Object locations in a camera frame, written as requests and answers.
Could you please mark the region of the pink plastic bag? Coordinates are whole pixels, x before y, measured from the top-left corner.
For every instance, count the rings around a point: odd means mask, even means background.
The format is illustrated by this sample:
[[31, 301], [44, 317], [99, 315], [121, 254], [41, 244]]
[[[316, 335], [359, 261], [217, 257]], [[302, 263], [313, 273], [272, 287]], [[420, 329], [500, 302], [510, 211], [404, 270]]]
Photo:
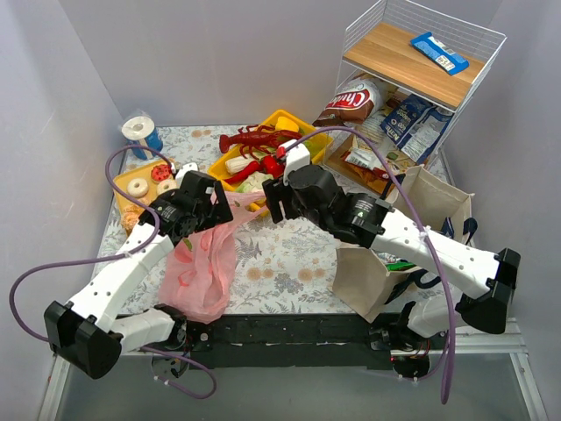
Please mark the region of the pink plastic bag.
[[266, 210], [248, 210], [251, 203], [265, 199], [261, 191], [228, 192], [226, 198], [232, 221], [189, 235], [167, 256], [159, 300], [189, 321], [209, 324], [224, 314], [237, 265], [234, 233]]

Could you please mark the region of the beige canvas tote bag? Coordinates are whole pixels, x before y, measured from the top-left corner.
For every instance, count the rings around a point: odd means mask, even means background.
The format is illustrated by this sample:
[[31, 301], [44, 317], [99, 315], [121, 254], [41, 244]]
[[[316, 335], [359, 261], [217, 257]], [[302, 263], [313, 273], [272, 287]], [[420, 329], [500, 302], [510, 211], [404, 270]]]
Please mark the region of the beige canvas tote bag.
[[[393, 190], [388, 201], [395, 213], [412, 218], [405, 199], [409, 198], [421, 221], [434, 233], [442, 233], [458, 243], [470, 241], [472, 229], [465, 224], [472, 217], [472, 193], [437, 178], [422, 166], [405, 173], [401, 184], [404, 194]], [[403, 272], [385, 272], [388, 263], [405, 260], [415, 264]], [[390, 303], [395, 287], [416, 270], [437, 272], [431, 256], [408, 257], [395, 246], [376, 245], [373, 250], [341, 246], [337, 250], [337, 272], [332, 285], [334, 295], [368, 322], [372, 322]]]

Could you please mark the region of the green Chula chips bag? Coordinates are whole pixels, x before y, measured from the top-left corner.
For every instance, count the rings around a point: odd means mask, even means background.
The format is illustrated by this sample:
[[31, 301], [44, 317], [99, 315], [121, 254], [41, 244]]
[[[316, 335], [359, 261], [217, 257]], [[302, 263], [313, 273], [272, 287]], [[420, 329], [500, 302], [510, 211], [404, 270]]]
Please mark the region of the green Chula chips bag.
[[415, 264], [405, 261], [405, 260], [399, 260], [396, 262], [392, 262], [392, 263], [388, 263], [385, 265], [385, 272], [387, 274], [392, 273], [392, 272], [403, 272], [403, 271], [407, 271], [410, 270], [412, 268], [415, 268]]

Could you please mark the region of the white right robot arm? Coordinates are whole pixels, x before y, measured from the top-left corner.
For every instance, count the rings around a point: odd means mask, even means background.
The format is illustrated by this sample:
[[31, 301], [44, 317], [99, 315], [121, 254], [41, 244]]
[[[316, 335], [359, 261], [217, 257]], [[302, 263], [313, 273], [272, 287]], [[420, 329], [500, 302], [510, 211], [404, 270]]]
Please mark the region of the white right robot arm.
[[482, 332], [504, 333], [521, 260], [518, 252], [481, 251], [420, 228], [390, 203], [365, 193], [345, 193], [317, 165], [267, 180], [263, 189], [275, 223], [304, 217], [336, 239], [403, 258], [461, 291], [453, 305], [408, 303], [395, 325], [399, 333], [430, 338], [448, 330], [452, 320]]

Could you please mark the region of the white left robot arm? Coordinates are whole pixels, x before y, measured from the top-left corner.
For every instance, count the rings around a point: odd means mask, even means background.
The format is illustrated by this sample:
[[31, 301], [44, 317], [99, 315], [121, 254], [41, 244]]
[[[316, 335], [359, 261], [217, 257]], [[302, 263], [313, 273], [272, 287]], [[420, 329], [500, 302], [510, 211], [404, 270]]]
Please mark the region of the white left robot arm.
[[155, 345], [174, 351], [185, 341], [186, 318], [169, 305], [121, 316], [124, 303], [151, 269], [186, 237], [232, 221], [222, 183], [188, 171], [178, 189], [158, 196], [128, 239], [81, 291], [44, 313], [48, 342], [61, 358], [92, 379], [105, 376], [122, 353]]

